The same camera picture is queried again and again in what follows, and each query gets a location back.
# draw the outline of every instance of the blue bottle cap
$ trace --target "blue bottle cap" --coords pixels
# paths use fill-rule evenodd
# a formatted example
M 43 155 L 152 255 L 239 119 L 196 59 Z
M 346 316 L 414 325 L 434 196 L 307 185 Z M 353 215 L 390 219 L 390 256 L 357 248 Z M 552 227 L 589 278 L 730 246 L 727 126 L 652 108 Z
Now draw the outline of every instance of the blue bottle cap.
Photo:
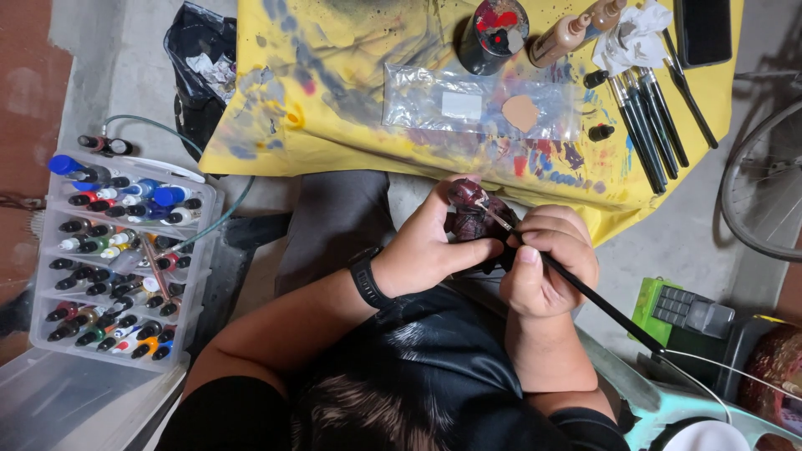
M 67 155 L 54 155 L 50 161 L 47 162 L 47 168 L 56 175 L 65 176 L 68 173 L 73 173 L 78 169 L 83 169 L 78 161 L 75 161 L 71 156 Z
M 184 190 L 175 186 L 156 188 L 153 200 L 163 207 L 169 207 L 184 201 Z
M 102 189 L 104 185 L 98 185 L 96 183 L 88 183 L 86 181 L 74 181 L 72 185 L 78 191 L 97 191 L 98 189 Z

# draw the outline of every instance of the concrete floor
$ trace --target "concrete floor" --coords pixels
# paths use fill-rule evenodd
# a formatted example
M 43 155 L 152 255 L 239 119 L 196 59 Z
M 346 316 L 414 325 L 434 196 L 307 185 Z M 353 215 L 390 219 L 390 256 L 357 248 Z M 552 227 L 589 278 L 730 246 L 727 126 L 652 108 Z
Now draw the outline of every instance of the concrete floor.
M 59 140 L 62 146 L 72 146 L 75 135 L 91 129 L 102 117 L 114 114 L 134 114 L 164 124 L 174 123 L 175 77 L 162 40 L 181 0 L 102 2 L 103 13 L 116 17 L 98 26 L 111 28 L 111 33 L 117 32 L 113 39 L 103 41 L 103 48 L 89 45 L 91 36 L 87 32 L 76 37 L 66 26 L 81 23 L 76 21 L 76 15 L 97 14 L 98 10 L 81 13 L 80 8 L 75 8 L 86 9 L 92 3 L 95 1 L 55 0 L 55 9 L 61 14 L 53 14 L 51 38 L 76 55 L 65 124 Z M 197 0 L 196 3 L 225 16 L 237 13 L 236 0 Z M 747 0 L 737 71 L 757 70 L 766 56 L 777 53 L 786 30 L 795 20 L 791 12 L 796 11 L 799 4 L 800 0 Z M 99 77 L 98 72 L 110 77 L 108 86 L 83 83 L 90 73 Z M 736 84 L 735 94 L 731 132 L 721 141 L 719 149 L 710 151 L 655 213 L 597 249 L 601 263 L 599 292 L 626 315 L 632 313 L 644 277 L 669 278 L 716 301 L 726 302 L 736 297 L 732 290 L 734 274 L 743 265 L 744 246 L 720 221 L 715 199 L 724 163 L 742 123 L 756 123 L 758 118 L 769 113 L 771 106 L 754 112 L 757 96 L 749 83 Z M 145 157 L 167 160 L 185 168 L 196 166 L 177 138 L 149 125 L 120 121 L 110 127 L 109 132 L 135 141 Z M 434 182 L 399 174 L 393 174 L 391 179 L 391 209 L 396 225 L 400 226 Z M 226 198 L 231 201 L 239 195 L 245 181 L 246 177 L 231 176 L 211 183 L 225 191 Z M 237 212 L 250 215 L 291 210 L 298 182 L 297 178 L 259 177 Z M 235 316 L 271 300 L 273 276 L 284 246 L 285 241 L 279 240 L 259 250 Z M 784 267 L 775 272 L 781 280 Z M 761 295 L 751 293 L 739 299 L 746 306 L 751 303 L 771 305 L 776 301 L 771 291 Z M 627 360 L 633 360 L 637 352 L 645 349 L 627 339 L 626 333 L 593 305 L 585 307 L 577 324 Z

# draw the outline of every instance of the white container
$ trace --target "white container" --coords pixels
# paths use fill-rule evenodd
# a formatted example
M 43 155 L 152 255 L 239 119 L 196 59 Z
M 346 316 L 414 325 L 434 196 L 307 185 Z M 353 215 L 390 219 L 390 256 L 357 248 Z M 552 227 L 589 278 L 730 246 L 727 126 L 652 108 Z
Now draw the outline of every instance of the white container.
M 203 300 L 206 287 L 206 278 L 211 274 L 210 266 L 214 249 L 213 242 L 218 235 L 217 232 L 212 232 L 195 242 L 195 248 L 192 251 L 192 265 L 171 272 L 162 272 L 167 284 L 186 284 L 184 293 L 179 296 L 182 301 L 181 309 L 179 309 L 177 314 L 162 317 L 159 316 L 159 308 L 148 309 L 145 306 L 139 306 L 133 307 L 122 315 L 137 315 L 142 319 L 155 319 L 164 326 L 176 325 L 176 335 L 173 338 L 172 352 L 162 360 L 154 361 L 150 356 L 144 356 L 134 360 L 130 355 L 111 354 L 109 351 L 96 351 L 96 343 L 85 347 L 76 347 L 75 340 L 82 334 L 56 342 L 48 342 L 47 336 L 55 330 L 59 321 L 48 323 L 45 322 L 44 319 L 60 302 L 76 301 L 79 303 L 86 303 L 89 306 L 101 305 L 107 307 L 114 303 L 107 294 L 87 296 L 85 288 L 79 289 L 76 287 L 65 291 L 56 290 L 55 283 L 68 277 L 71 272 L 68 270 L 52 270 L 48 266 L 56 258 L 69 258 L 77 262 L 103 268 L 108 268 L 108 265 L 113 261 L 113 259 L 100 257 L 100 254 L 77 254 L 73 250 L 60 250 L 58 248 L 58 244 L 63 239 L 71 236 L 71 234 L 61 232 L 58 229 L 59 224 L 67 221 L 70 217 L 85 217 L 90 221 L 114 225 L 120 228 L 130 228 L 136 231 L 166 235 L 172 238 L 185 240 L 194 236 L 220 218 L 224 194 L 218 192 L 210 185 L 198 183 L 186 177 L 179 177 L 169 169 L 150 165 L 141 159 L 129 159 L 125 156 L 106 158 L 105 156 L 92 155 L 88 152 L 67 151 L 59 153 L 71 156 L 82 165 L 102 165 L 109 169 L 116 169 L 124 176 L 130 178 L 150 178 L 162 184 L 169 183 L 191 189 L 194 193 L 199 193 L 203 197 L 204 202 L 200 208 L 200 220 L 189 225 L 165 225 L 160 221 L 133 223 L 125 216 L 108 217 L 103 213 L 90 212 L 81 206 L 70 205 L 67 203 L 67 199 L 77 194 L 78 190 L 75 189 L 71 181 L 65 177 L 51 174 L 50 191 L 47 195 L 44 233 L 41 246 L 39 247 L 38 277 L 36 280 L 33 317 L 30 326 L 30 342 L 34 346 L 42 349 L 64 352 L 75 356 L 107 361 L 134 368 L 142 368 L 154 372 L 167 372 L 179 365 L 186 364 L 189 360 L 189 355 L 184 350 L 192 343 L 198 315 L 203 310 L 201 301 Z M 153 276 L 152 271 L 147 267 L 139 268 L 135 270 L 134 273 L 145 277 Z

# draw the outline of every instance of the brown paint bottle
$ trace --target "brown paint bottle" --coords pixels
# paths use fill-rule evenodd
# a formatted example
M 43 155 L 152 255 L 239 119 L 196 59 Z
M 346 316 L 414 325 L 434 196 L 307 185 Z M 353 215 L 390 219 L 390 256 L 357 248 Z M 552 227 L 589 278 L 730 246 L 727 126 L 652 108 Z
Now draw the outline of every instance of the brown paint bottle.
M 626 0 L 598 0 L 583 14 L 590 15 L 590 25 L 585 30 L 585 39 L 577 48 L 584 47 L 590 41 L 598 38 L 602 33 L 613 28 L 621 18 L 621 10 L 626 6 Z
M 561 18 L 529 48 L 529 61 L 536 67 L 548 67 L 577 48 L 585 38 L 590 15 L 579 17 L 570 14 Z

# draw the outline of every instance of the paint organizer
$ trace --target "paint organizer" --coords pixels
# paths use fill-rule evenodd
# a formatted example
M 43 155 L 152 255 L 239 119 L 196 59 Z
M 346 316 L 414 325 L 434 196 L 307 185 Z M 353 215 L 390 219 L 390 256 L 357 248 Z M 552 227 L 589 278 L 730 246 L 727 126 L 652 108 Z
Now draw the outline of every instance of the paint organizer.
M 194 245 L 191 245 L 191 249 L 188 249 L 189 252 L 186 253 L 186 255 L 177 255 L 177 257 L 189 256 L 189 259 L 184 260 L 184 263 L 188 262 L 188 265 L 179 265 L 181 267 L 176 267 L 173 262 L 169 270 L 161 271 L 164 276 L 164 281 L 167 286 L 170 287 L 169 290 L 179 293 L 173 297 L 173 300 L 180 299 L 180 303 L 175 303 L 174 307 L 177 308 L 173 309 L 170 307 L 170 309 L 162 311 L 167 305 L 166 302 L 157 307 L 143 305 L 144 300 L 151 300 L 155 295 L 160 295 L 160 293 L 157 293 L 158 288 L 153 284 L 155 282 L 153 278 L 154 274 L 146 263 L 147 259 L 143 260 L 142 263 L 132 271 L 132 275 L 128 276 L 129 278 L 135 278 L 135 281 L 146 278 L 143 281 L 144 284 L 142 286 L 137 286 L 135 282 L 133 284 L 134 287 L 125 294 L 129 296 L 129 299 L 125 299 L 124 302 L 121 301 L 122 295 L 120 293 L 116 293 L 118 295 L 117 299 L 113 299 L 110 296 L 110 292 L 122 284 L 108 284 L 103 292 L 97 295 L 89 295 L 87 293 L 87 288 L 95 283 L 90 280 L 74 277 L 75 268 L 69 270 L 51 269 L 51 263 L 53 261 L 65 258 L 75 262 L 75 264 L 79 263 L 83 267 L 92 268 L 92 274 L 95 274 L 101 270 L 109 270 L 110 264 L 117 258 L 116 255 L 112 255 L 111 258 L 104 258 L 102 256 L 103 249 L 101 248 L 106 247 L 107 249 L 111 249 L 112 247 L 117 247 L 117 250 L 113 250 L 113 252 L 110 251 L 111 254 L 118 254 L 125 248 L 125 245 L 112 246 L 107 242 L 110 236 L 112 236 L 110 230 L 108 234 L 101 237 L 78 237 L 75 240 L 70 240 L 74 233 L 59 230 L 59 226 L 73 220 L 73 218 L 78 221 L 86 219 L 92 225 L 106 225 L 108 228 L 113 228 L 114 233 L 119 233 L 124 229 L 131 229 L 137 233 L 145 232 L 148 234 L 147 236 L 149 238 L 153 239 L 155 239 L 156 236 L 165 237 L 161 238 L 159 242 L 171 242 L 174 245 L 176 242 L 191 238 L 220 218 L 224 194 L 218 192 L 210 185 L 194 181 L 187 177 L 182 177 L 170 169 L 161 168 L 158 166 L 158 162 L 155 161 L 149 163 L 148 160 L 127 158 L 124 156 L 107 158 L 87 152 L 67 151 L 60 152 L 59 155 L 69 156 L 85 167 L 91 165 L 103 166 L 109 170 L 112 177 L 128 177 L 132 185 L 137 181 L 149 179 L 157 181 L 160 187 L 169 185 L 181 188 L 181 191 L 185 193 L 187 192 L 183 189 L 188 189 L 191 192 L 189 197 L 186 197 L 185 194 L 184 198 L 180 200 L 180 203 L 168 207 L 171 208 L 171 211 L 185 204 L 188 198 L 199 199 L 200 207 L 193 209 L 192 222 L 183 224 L 183 221 L 181 222 L 183 225 L 165 224 L 160 220 L 129 221 L 128 215 L 109 217 L 104 211 L 90 211 L 85 205 L 71 205 L 69 202 L 71 197 L 81 192 L 75 187 L 73 180 L 62 175 L 57 175 L 56 173 L 51 174 L 43 236 L 41 246 L 39 247 L 36 291 L 30 327 L 31 343 L 35 347 L 50 351 L 64 352 L 75 356 L 112 362 L 114 364 L 126 365 L 154 372 L 167 372 L 179 364 L 186 364 L 189 360 L 189 355 L 185 349 L 192 343 L 198 316 L 203 310 L 201 302 L 206 287 L 206 278 L 211 274 L 210 266 L 214 250 L 213 244 L 218 236 L 218 232 L 213 231 L 195 242 Z M 190 206 L 195 206 L 196 204 L 197 201 L 190 203 Z M 87 239 L 95 242 L 98 248 L 88 253 L 79 253 L 74 244 L 82 240 L 86 242 Z M 62 283 L 59 286 L 59 288 L 62 289 L 56 289 L 56 284 L 65 279 L 71 279 L 71 281 Z M 121 302 L 123 308 L 128 305 L 133 305 L 133 307 L 128 307 L 127 310 L 124 310 L 117 316 L 115 318 L 115 323 L 104 329 L 108 335 L 105 335 L 105 337 L 100 336 L 100 338 L 105 339 L 111 337 L 112 331 L 114 327 L 116 327 L 116 322 L 129 315 L 134 315 L 136 317 L 135 325 L 142 326 L 142 324 L 147 321 L 155 321 L 158 324 L 158 326 L 152 327 L 154 331 L 160 329 L 153 337 L 157 337 L 163 331 L 172 330 L 172 333 L 165 334 L 162 337 L 169 337 L 171 339 L 170 341 L 172 341 L 172 347 L 166 350 L 169 351 L 166 356 L 161 356 L 160 360 L 154 360 L 152 356 L 155 350 L 151 350 L 146 355 L 139 358 L 132 358 L 131 349 L 118 351 L 116 353 L 112 352 L 114 348 L 107 351 L 99 351 L 98 345 L 103 342 L 102 339 L 98 339 L 84 346 L 76 346 L 75 342 L 79 337 L 86 334 L 88 331 L 97 331 L 85 326 L 81 326 L 82 330 L 72 336 L 57 341 L 48 341 L 48 337 L 51 336 L 63 321 L 63 319 L 57 319 L 51 322 L 46 321 L 48 314 L 57 310 L 57 307 L 74 307 L 76 305 L 80 306 L 79 308 L 96 307 L 99 313 L 103 313 L 107 309 L 112 308 L 112 306 L 115 306 L 115 303 L 118 303 L 117 308 L 120 308 Z M 67 310 L 70 312 L 68 317 L 71 317 L 74 311 L 70 308 L 67 308 Z M 139 347 L 145 343 L 144 340 L 137 340 L 136 335 L 137 331 L 134 331 L 126 338 L 129 347 Z M 117 341 L 115 346 L 119 345 L 121 342 L 122 341 Z M 163 343 L 156 343 L 151 338 L 147 343 L 148 346 L 155 346 L 158 349 L 169 346 L 166 342 L 167 340 L 164 340 Z

